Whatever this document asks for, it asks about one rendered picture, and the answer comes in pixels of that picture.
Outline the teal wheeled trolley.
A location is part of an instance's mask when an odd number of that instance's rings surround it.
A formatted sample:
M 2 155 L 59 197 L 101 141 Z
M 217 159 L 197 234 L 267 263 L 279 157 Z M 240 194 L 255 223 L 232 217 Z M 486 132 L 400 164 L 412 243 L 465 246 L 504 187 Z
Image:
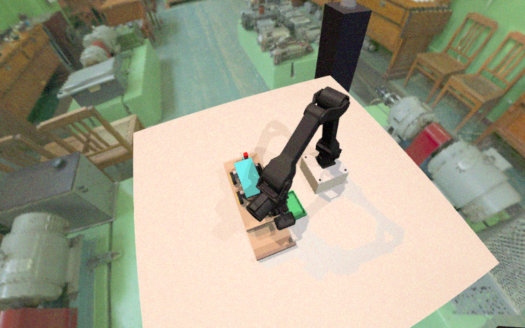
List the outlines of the teal wheeled trolley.
M 236 185 L 236 180 L 239 178 L 243 191 L 237 191 L 237 199 L 240 205 L 244 204 L 243 199 L 254 197 L 260 193 L 260 190 L 256 188 L 259 176 L 263 169 L 260 163 L 253 162 L 252 158 L 245 159 L 234 163 L 235 171 L 230 172 L 229 176 L 233 185 Z

